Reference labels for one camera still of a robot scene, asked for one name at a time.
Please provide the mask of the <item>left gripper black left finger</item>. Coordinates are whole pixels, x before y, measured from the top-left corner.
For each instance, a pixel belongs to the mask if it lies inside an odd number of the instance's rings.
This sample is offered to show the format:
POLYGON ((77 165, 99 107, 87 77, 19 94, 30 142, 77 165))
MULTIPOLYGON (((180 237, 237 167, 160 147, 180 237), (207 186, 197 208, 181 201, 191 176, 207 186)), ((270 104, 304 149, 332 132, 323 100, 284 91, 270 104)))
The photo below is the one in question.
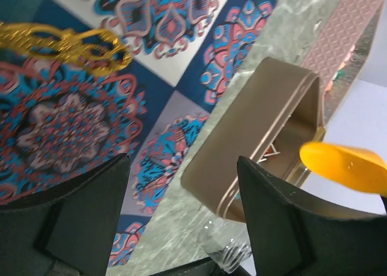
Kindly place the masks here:
POLYGON ((119 154, 46 191, 1 206, 1 275, 48 275, 64 265, 105 275, 128 183, 119 154))

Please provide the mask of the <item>yellow plastic scoop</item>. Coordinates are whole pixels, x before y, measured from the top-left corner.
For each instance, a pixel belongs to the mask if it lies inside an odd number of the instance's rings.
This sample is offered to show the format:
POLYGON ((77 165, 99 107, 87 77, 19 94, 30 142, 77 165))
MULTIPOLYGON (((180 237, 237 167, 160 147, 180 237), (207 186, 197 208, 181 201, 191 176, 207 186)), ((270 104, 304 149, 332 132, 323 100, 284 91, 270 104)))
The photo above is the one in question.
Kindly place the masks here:
POLYGON ((315 174, 359 192, 386 197, 386 163, 368 149, 311 141, 300 147, 299 156, 315 174))

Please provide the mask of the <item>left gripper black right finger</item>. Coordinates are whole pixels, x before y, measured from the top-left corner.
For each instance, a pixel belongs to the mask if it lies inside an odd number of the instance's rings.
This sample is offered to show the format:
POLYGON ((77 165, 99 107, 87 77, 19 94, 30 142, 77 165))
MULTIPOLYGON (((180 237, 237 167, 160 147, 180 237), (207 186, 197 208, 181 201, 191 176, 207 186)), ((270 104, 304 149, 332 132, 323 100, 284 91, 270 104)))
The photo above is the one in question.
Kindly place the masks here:
POLYGON ((386 217, 320 199, 239 157, 258 275, 385 275, 386 217))

